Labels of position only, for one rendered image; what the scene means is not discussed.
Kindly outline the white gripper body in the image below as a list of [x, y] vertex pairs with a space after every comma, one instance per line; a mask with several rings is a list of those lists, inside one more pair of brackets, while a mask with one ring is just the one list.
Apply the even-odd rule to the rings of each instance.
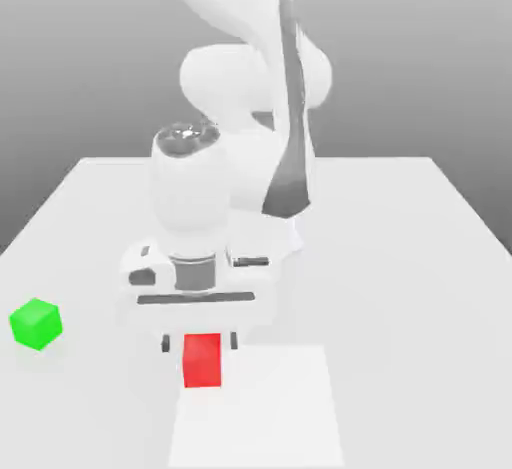
[[185, 293], [158, 287], [131, 287], [115, 299], [122, 320], [136, 329], [161, 333], [241, 332], [273, 321], [277, 291], [273, 287]]

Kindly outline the small green cube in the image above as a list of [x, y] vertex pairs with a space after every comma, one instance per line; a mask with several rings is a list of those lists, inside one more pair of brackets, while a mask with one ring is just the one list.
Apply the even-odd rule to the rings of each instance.
[[9, 315], [14, 339], [19, 344], [40, 351], [63, 332], [57, 305], [33, 298]]

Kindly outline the small red cube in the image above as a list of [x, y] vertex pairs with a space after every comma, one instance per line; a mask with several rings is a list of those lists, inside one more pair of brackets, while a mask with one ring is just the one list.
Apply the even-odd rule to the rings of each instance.
[[220, 387], [222, 383], [221, 335], [186, 334], [182, 371], [186, 388]]

